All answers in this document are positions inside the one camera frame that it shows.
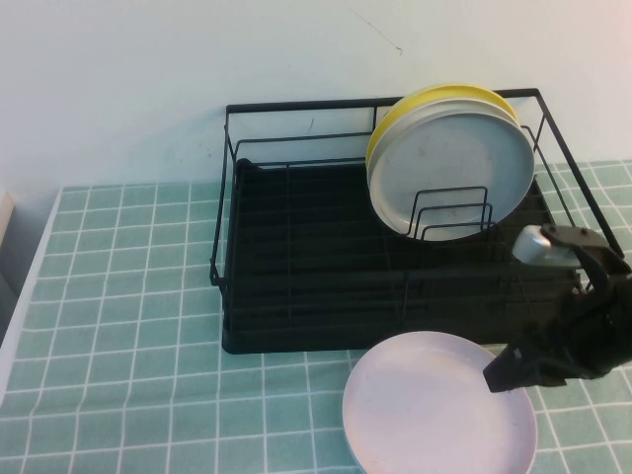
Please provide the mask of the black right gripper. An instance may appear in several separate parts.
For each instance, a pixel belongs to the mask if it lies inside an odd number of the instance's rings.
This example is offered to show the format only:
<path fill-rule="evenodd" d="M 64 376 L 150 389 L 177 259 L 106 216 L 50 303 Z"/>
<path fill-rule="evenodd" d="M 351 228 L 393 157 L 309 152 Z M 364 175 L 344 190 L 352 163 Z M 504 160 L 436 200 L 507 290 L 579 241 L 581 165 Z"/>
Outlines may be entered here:
<path fill-rule="evenodd" d="M 484 369 L 492 393 L 521 387 L 562 387 L 602 378 L 623 364 L 623 279 L 572 293 L 545 329 L 506 346 Z"/>

